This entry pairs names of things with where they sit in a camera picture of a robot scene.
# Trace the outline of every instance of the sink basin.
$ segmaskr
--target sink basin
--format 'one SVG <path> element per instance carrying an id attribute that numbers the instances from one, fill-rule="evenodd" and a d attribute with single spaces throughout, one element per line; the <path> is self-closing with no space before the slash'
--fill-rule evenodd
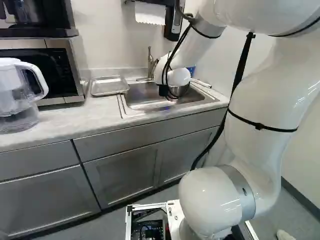
<path id="1" fill-rule="evenodd" d="M 132 80 L 128 81 L 128 84 L 130 89 L 125 94 L 118 95 L 122 117 L 134 117 L 220 101 L 192 84 L 187 93 L 177 100 L 159 96 L 159 87 L 153 81 Z"/>
<path id="2" fill-rule="evenodd" d="M 159 96 L 158 86 L 154 82 L 129 84 L 130 90 L 124 94 L 124 99 L 129 108 L 139 111 L 154 111 L 173 105 L 202 101 L 205 96 L 189 87 L 187 93 L 178 100 L 168 100 Z"/>

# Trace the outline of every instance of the gray countertop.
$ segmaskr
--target gray countertop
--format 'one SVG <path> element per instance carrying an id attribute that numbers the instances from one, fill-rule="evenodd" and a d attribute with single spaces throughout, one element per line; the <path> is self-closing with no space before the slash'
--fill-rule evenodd
<path id="1" fill-rule="evenodd" d="M 22 132 L 0 135 L 0 153 L 106 133 L 210 111 L 228 105 L 227 97 L 213 89 L 195 85 L 220 101 L 122 118 L 117 96 L 87 96 L 84 105 L 43 110 L 39 114 L 39 123 L 36 126 Z"/>

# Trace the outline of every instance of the floor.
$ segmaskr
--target floor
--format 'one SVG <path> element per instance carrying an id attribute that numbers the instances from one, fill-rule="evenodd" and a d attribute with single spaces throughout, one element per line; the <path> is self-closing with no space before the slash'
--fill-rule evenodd
<path id="1" fill-rule="evenodd" d="M 178 199 L 178 186 L 174 185 L 137 203 L 161 203 Z M 282 189 L 276 206 L 266 216 L 250 221 L 259 240 L 275 240 L 281 228 L 297 240 L 318 240 L 320 222 L 305 210 L 285 189 Z M 90 222 L 68 228 L 36 240 L 124 240 L 125 208 L 120 208 Z"/>

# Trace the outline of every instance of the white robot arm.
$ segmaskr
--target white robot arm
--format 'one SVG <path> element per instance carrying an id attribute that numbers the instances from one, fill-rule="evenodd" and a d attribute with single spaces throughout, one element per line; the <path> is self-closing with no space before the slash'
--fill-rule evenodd
<path id="1" fill-rule="evenodd" d="M 277 37 L 264 63 L 230 100 L 224 136 L 234 157 L 191 171 L 180 182 L 184 224 L 199 237 L 225 237 L 231 226 L 275 204 L 283 152 L 320 90 L 319 20 L 319 0 L 205 0 L 198 11 L 171 61 L 168 85 L 188 83 L 184 68 L 194 66 L 226 26 Z M 155 69 L 158 85 L 164 84 L 167 59 Z"/>

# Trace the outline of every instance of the coffee maker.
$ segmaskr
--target coffee maker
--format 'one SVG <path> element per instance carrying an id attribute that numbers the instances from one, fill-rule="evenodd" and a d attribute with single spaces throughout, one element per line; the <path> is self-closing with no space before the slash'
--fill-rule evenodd
<path id="1" fill-rule="evenodd" d="M 0 38 L 77 35 L 71 0 L 0 0 Z"/>

